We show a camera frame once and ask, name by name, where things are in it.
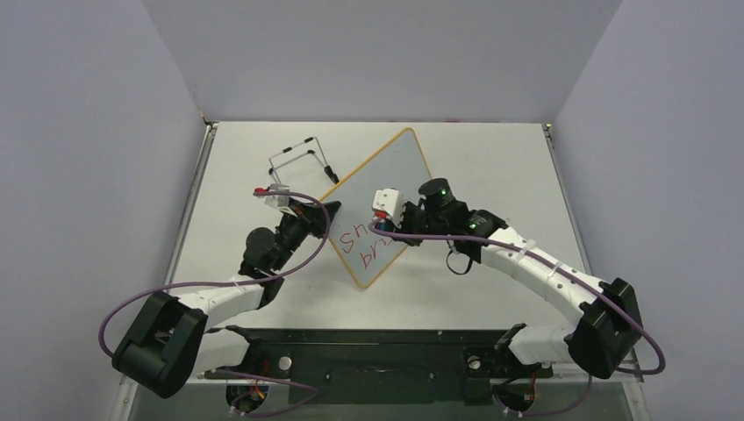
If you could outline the yellow framed whiteboard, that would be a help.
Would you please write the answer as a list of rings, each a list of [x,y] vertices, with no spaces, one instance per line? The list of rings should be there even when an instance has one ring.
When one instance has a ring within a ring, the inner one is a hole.
[[[369,288],[406,248],[370,231],[369,224],[381,218],[389,227],[431,178],[417,134],[407,127],[321,198],[341,203],[329,241],[358,288]]]

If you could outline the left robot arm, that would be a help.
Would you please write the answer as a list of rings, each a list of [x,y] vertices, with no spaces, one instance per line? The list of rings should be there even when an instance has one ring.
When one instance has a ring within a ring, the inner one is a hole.
[[[284,282],[279,270],[307,237],[326,239],[342,207],[339,201],[286,201],[276,228],[259,227],[247,235],[238,273],[225,285],[180,295],[145,293],[146,301],[110,354],[112,367],[162,398],[173,396],[191,376],[217,368],[255,375],[260,350],[245,329],[223,322],[271,303]]]

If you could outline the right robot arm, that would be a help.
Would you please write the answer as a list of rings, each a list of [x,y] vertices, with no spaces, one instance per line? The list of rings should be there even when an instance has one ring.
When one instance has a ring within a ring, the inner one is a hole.
[[[418,246],[444,240],[454,253],[508,275],[555,307],[564,317],[549,326],[515,325],[494,352],[508,375],[526,366],[575,363],[589,375],[610,378],[640,340],[640,311],[633,287],[587,275],[544,252],[487,210],[457,200],[444,178],[418,189],[417,203],[396,189],[376,192],[377,228],[395,241]]]

